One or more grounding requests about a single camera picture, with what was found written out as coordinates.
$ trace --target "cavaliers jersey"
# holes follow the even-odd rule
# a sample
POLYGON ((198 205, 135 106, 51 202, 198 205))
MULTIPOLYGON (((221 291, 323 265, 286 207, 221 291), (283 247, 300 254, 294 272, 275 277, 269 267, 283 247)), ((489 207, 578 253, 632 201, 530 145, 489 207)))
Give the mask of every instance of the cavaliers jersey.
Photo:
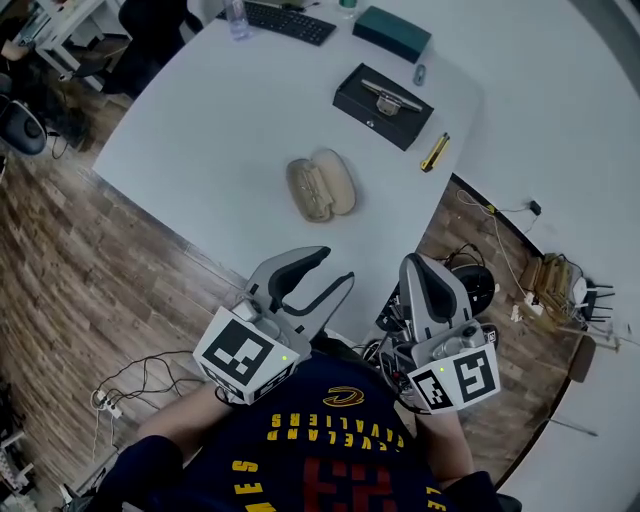
POLYGON ((486 473, 440 490, 378 378, 314 353, 217 425, 186 468, 165 438, 129 447, 98 498, 149 511, 499 512, 486 473))

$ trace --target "white table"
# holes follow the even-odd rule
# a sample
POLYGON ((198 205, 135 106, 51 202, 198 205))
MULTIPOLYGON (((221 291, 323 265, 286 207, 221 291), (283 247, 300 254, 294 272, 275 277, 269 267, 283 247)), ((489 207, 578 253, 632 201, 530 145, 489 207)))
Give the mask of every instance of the white table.
MULTIPOLYGON (((105 3, 117 18, 120 6, 116 0, 69 0, 66 2, 62 10, 53 13, 48 26, 36 39, 38 55, 61 74, 78 69, 80 62, 67 51, 63 46, 64 42, 105 3)), ((94 89, 102 90, 103 84, 97 78, 89 76, 85 80, 94 89)))
MULTIPOLYGON (((372 3, 393 12, 390 0, 372 3)), ((306 304, 333 279, 354 271, 356 284, 329 327, 358 341, 393 290, 402 258, 416 249, 429 224, 480 91, 428 50, 422 59, 426 84, 416 87, 414 65, 353 37, 351 24, 333 8, 313 9, 309 14, 339 25, 319 48, 257 30, 252 39, 235 43, 227 25, 214 21, 134 103, 94 168, 211 259, 245 277, 275 254, 329 246, 332 254, 289 302, 306 304), (336 88, 361 62, 435 108, 407 152, 332 106, 336 88), (445 131, 452 138, 446 155, 434 171, 422 173, 420 162, 445 131), (310 224, 289 195, 285 167, 321 147, 350 165, 358 205, 348 216, 310 224)))

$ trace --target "black box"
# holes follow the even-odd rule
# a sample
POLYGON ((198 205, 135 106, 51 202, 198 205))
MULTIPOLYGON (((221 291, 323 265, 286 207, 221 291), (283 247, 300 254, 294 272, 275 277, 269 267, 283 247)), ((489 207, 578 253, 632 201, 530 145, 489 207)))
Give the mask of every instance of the black box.
POLYGON ((433 108, 420 98, 364 64, 360 64, 338 87, 333 99, 333 105, 378 132, 403 151, 406 151, 418 138, 422 128, 433 113, 433 108), (383 114, 376 106, 378 96, 366 89, 362 85, 362 80, 369 80, 409 101, 417 103, 422 107, 422 112, 401 108, 395 116, 383 114))

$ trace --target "small gray object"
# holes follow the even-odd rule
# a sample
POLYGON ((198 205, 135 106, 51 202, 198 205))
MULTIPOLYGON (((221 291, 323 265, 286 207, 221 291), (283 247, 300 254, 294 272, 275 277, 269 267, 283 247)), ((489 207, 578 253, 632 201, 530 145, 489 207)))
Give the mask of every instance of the small gray object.
POLYGON ((427 68, 424 66, 424 64, 418 64, 418 67, 416 68, 416 72, 413 75, 413 83, 416 85, 422 85, 424 84, 424 77, 427 74, 427 68))

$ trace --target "water bottle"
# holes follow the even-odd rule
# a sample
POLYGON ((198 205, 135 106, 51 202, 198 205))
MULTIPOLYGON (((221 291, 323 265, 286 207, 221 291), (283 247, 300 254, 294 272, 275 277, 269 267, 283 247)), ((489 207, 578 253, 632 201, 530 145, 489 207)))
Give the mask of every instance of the water bottle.
POLYGON ((353 18, 357 13, 358 0, 338 0, 338 9, 346 19, 353 18))
POLYGON ((224 7, 232 39, 240 41, 250 37, 251 29, 247 21, 247 12, 244 9, 244 0, 224 0, 224 7))

